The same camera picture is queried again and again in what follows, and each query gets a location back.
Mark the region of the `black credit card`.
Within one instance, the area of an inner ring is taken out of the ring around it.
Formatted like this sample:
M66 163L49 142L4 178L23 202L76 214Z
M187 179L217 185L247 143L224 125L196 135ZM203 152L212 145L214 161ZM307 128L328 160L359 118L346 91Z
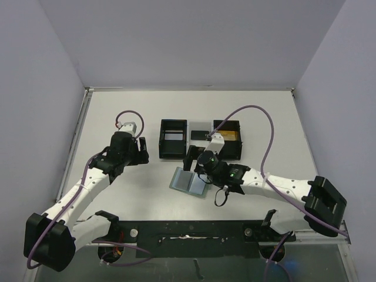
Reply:
M192 130L190 132L190 139L191 140L207 140L209 135L209 131L205 130Z

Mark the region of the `black white sorting tray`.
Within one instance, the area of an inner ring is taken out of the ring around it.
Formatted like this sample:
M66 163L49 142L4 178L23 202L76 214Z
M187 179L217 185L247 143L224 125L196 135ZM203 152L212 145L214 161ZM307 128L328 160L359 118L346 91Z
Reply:
M191 140L192 130L205 130L211 133L213 130L234 130L239 133L238 141L224 141L224 146L219 153L223 160L240 160L242 153L242 140L240 122L238 120L185 120L185 119L162 119L160 124L159 157L161 159L184 159L190 145L206 148L210 142L207 140ZM184 134L184 140L164 140L166 132Z

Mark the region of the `silver credit card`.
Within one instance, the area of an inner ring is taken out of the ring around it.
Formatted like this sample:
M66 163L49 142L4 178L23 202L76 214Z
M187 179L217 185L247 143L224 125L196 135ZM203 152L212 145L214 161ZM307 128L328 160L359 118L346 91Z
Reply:
M164 134L164 140L184 140L184 134L177 132L166 132Z

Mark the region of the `green card holder wallet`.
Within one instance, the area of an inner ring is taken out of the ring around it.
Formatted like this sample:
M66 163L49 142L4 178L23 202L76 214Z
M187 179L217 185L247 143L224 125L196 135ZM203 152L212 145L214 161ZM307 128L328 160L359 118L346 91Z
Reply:
M210 183L205 174L198 175L195 172L185 171L181 167L177 167L169 187L194 197L205 198Z

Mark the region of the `gold credit card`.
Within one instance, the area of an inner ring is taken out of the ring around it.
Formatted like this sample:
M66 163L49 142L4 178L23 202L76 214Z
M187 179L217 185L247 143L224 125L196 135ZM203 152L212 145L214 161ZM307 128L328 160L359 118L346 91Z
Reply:
M220 130L219 133L222 135L225 141L238 141L239 133L234 130Z

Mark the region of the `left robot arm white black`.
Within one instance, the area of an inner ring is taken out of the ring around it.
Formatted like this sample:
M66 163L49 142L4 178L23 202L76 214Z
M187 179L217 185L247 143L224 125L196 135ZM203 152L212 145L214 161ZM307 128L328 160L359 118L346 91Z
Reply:
M60 272L86 244L101 238L119 240L118 216L101 210L84 222L77 220L125 167L148 162L144 137L115 132L110 145L86 162L81 179L63 198L42 214L33 213L27 219L23 248L27 269L43 265Z

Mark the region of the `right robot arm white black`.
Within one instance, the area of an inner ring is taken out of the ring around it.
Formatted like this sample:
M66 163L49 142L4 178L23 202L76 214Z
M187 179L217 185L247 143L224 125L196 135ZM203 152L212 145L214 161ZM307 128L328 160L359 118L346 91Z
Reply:
M280 220L273 208L265 217L266 225L278 234L310 228L327 237L348 237L340 229L347 200L325 177L295 180L273 176L242 164L227 163L215 152L196 146L189 147L183 169L205 175L205 183L218 187L225 197L230 193L258 195L294 206L300 215Z

